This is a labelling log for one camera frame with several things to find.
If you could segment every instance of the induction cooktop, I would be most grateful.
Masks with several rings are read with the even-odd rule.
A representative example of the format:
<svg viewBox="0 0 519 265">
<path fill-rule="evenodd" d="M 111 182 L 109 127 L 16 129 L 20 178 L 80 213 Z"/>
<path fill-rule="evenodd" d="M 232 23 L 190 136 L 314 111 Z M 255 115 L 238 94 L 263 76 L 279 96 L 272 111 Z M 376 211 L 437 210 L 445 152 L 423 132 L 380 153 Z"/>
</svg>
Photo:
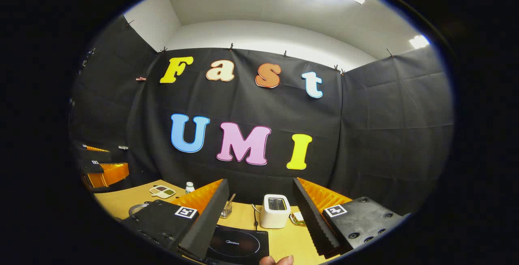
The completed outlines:
<svg viewBox="0 0 519 265">
<path fill-rule="evenodd" d="M 216 226 L 204 262 L 209 265 L 257 265 L 269 256 L 268 232 Z"/>
</svg>

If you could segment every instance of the black fabric backdrop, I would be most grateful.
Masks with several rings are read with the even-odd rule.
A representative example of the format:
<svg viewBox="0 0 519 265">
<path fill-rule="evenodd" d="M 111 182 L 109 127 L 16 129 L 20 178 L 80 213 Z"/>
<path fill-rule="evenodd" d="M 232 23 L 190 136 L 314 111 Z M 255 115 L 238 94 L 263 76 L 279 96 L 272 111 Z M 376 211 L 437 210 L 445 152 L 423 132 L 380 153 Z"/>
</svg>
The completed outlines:
<svg viewBox="0 0 519 265">
<path fill-rule="evenodd" d="M 341 76 L 324 65 L 267 52 L 206 48 L 155 52 L 123 17 L 98 38 L 96 52 L 73 89 L 71 138 L 112 152 L 129 163 L 132 185 L 163 179 L 183 187 L 229 180 L 236 201 L 261 204 L 267 193 L 295 204 L 291 178 L 301 177 L 350 198 L 368 196 L 399 214 L 414 212 L 434 188 L 453 130 L 452 94 L 441 59 L 431 47 L 382 59 Z M 161 84 L 169 59 L 192 56 L 176 82 Z M 230 82 L 206 79 L 216 60 L 234 62 Z M 279 64 L 281 82 L 258 87 L 261 64 Z M 306 94 L 302 73 L 322 79 L 323 97 Z M 143 76 L 146 82 L 136 82 Z M 204 146 L 184 153 L 171 143 L 171 115 L 208 117 Z M 246 138 L 267 126 L 264 166 L 218 160 L 222 122 Z M 293 134 L 308 134 L 304 170 L 287 169 Z M 127 151 L 118 145 L 129 147 Z"/>
</svg>

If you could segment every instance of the blue letter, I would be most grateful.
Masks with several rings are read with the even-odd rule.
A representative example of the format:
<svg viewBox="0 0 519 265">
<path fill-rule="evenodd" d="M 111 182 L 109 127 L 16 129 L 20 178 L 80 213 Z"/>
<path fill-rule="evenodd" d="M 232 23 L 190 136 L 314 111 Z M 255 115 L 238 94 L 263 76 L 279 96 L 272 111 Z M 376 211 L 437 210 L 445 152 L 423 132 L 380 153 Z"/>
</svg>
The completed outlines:
<svg viewBox="0 0 519 265">
<path fill-rule="evenodd" d="M 201 116 L 193 118 L 193 122 L 196 124 L 195 140 L 193 143 L 186 143 L 184 141 L 184 125 L 189 121 L 189 117 L 184 114 L 173 114 L 171 115 L 171 121 L 173 121 L 173 126 L 171 126 L 171 143 L 173 143 L 176 149 L 189 153 L 197 152 L 202 149 L 206 125 L 210 122 L 208 118 Z"/>
<path fill-rule="evenodd" d="M 301 76 L 306 80 L 306 93 L 310 95 L 310 97 L 315 97 L 318 99 L 319 97 L 323 96 L 323 92 L 317 90 L 317 84 L 321 84 L 323 80 L 318 78 L 315 72 L 306 72 Z"/>
</svg>

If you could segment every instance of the cable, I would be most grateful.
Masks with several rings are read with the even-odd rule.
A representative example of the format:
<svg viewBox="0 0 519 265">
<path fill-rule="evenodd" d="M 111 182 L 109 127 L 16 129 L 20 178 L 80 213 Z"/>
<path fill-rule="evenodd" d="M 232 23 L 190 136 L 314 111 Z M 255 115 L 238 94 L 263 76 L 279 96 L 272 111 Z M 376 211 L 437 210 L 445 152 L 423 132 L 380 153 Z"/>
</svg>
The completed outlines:
<svg viewBox="0 0 519 265">
<path fill-rule="evenodd" d="M 254 225 L 256 226 L 256 231 L 258 231 L 258 221 L 256 220 L 256 211 L 258 211 L 256 209 L 256 205 L 252 205 L 252 208 L 254 208 Z"/>
</svg>

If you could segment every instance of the pink letter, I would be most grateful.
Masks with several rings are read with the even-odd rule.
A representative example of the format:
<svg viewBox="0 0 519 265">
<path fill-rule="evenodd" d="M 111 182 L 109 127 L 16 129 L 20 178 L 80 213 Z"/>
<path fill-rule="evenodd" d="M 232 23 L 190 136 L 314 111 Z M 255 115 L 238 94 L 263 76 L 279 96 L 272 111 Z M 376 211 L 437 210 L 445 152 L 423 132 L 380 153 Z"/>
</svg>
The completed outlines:
<svg viewBox="0 0 519 265">
<path fill-rule="evenodd" d="M 243 139 L 239 126 L 236 123 L 223 122 L 220 127 L 224 130 L 222 151 L 217 154 L 217 159 L 229 162 L 232 160 L 230 148 L 234 151 L 236 160 L 241 162 L 248 150 L 251 150 L 245 161 L 251 165 L 262 166 L 267 164 L 265 159 L 265 146 L 267 136 L 271 129 L 265 126 L 256 126 L 246 140 Z"/>
</svg>

